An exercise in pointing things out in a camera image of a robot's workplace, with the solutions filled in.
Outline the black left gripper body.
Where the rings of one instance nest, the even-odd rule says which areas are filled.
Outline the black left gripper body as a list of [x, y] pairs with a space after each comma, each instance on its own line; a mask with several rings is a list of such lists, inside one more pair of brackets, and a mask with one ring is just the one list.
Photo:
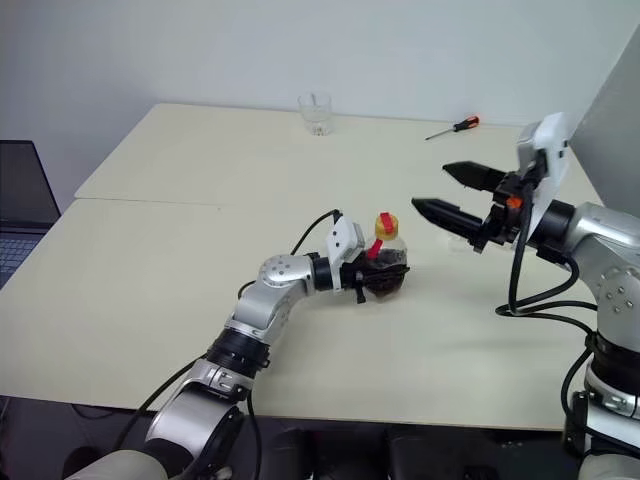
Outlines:
[[365, 255], [359, 255], [351, 262], [344, 262], [340, 267], [341, 288], [343, 290], [354, 290], [357, 304], [366, 302], [364, 283], [367, 268]]

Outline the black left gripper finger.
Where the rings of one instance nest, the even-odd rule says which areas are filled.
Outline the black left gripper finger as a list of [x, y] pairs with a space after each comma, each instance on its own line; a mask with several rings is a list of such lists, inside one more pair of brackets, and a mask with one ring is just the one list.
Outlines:
[[363, 273], [363, 286], [369, 291], [397, 291], [409, 271], [406, 264], [368, 269]]
[[369, 268], [391, 268], [406, 264], [406, 250], [401, 248], [381, 247], [377, 251], [364, 253], [365, 264]]

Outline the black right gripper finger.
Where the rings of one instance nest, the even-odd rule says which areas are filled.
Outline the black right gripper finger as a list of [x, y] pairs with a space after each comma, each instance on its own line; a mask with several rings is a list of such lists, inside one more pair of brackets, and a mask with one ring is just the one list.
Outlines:
[[411, 204], [428, 222], [467, 240], [474, 240], [483, 220], [463, 212], [459, 206], [436, 198], [412, 198]]
[[503, 171], [473, 161], [445, 164], [442, 169], [461, 185], [488, 192], [494, 192], [506, 175]]

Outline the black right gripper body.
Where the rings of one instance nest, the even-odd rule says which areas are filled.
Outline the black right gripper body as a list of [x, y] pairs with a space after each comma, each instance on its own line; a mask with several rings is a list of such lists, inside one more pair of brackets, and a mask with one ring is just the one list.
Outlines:
[[534, 192], [542, 180], [539, 172], [501, 172], [490, 169], [483, 177], [481, 189], [492, 193], [493, 204], [472, 242], [481, 253], [489, 242], [513, 243], [516, 236], [530, 227]]

